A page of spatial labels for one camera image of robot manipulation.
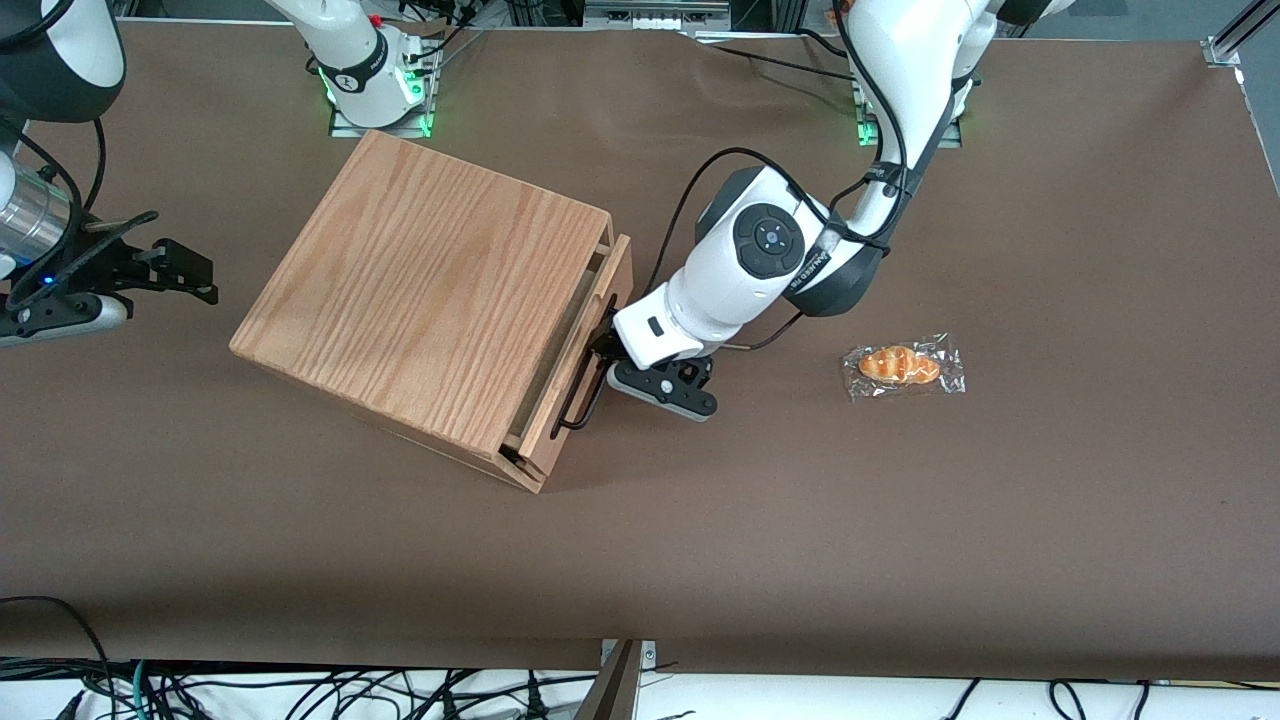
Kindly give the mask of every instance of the box lid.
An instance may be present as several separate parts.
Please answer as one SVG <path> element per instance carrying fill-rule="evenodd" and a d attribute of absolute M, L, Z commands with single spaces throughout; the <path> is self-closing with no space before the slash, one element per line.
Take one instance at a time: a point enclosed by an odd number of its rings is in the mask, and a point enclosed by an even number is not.
<path fill-rule="evenodd" d="M 608 228 L 604 210 L 369 132 L 232 350 L 492 457 Z"/>

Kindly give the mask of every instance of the metal frame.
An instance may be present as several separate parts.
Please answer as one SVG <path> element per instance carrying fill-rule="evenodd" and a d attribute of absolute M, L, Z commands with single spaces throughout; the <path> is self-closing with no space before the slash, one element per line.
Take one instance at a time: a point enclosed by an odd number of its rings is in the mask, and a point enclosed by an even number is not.
<path fill-rule="evenodd" d="M 573 720 L 632 720 L 643 666 L 644 643 L 617 641 Z"/>
<path fill-rule="evenodd" d="M 1240 10 L 1235 19 L 1226 23 L 1226 27 L 1217 35 L 1201 42 L 1204 49 L 1204 60 L 1210 65 L 1217 67 L 1239 65 L 1240 47 L 1266 27 L 1276 14 L 1280 14 L 1280 0 L 1251 0 L 1248 6 Z"/>

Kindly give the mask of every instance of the metal cylinder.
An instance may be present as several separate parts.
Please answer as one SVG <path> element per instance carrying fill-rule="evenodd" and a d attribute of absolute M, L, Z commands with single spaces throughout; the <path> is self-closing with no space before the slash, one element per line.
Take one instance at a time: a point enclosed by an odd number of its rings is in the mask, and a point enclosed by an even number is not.
<path fill-rule="evenodd" d="M 5 200 L 5 190 L 12 187 Z M 52 183 L 0 152 L 0 254 L 26 265 L 58 243 L 70 201 Z"/>

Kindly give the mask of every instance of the brown table surface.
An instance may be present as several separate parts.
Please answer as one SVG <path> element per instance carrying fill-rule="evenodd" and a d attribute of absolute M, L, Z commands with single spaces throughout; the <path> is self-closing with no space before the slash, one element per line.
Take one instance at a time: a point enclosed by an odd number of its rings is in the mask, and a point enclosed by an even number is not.
<path fill-rule="evenodd" d="M 157 209 L 134 242 L 211 255 L 223 302 L 0 355 L 3 593 L 111 655 L 590 666 L 639 635 L 682 670 L 1280 678 L 1280 200 L 1194 44 L 996 44 L 855 311 L 719 355 L 709 423 L 609 395 L 534 497 L 232 356 L 353 141 L 288 27 L 124 37 L 99 210 Z M 849 95 L 673 33 L 492 32 L 428 142 L 611 210 L 643 282 L 721 147 L 856 178 Z M 87 127 L 37 136 L 90 177 Z M 941 331 L 968 393 L 850 404 L 845 351 Z M 3 655 L 88 650 L 0 615 Z"/>

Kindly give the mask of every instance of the circular button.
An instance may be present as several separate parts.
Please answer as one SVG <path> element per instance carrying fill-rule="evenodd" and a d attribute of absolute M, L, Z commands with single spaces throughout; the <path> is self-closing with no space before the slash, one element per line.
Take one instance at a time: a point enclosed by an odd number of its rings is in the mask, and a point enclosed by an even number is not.
<path fill-rule="evenodd" d="M 769 255 L 782 255 L 791 250 L 791 233 L 782 223 L 765 218 L 755 223 L 755 245 Z"/>

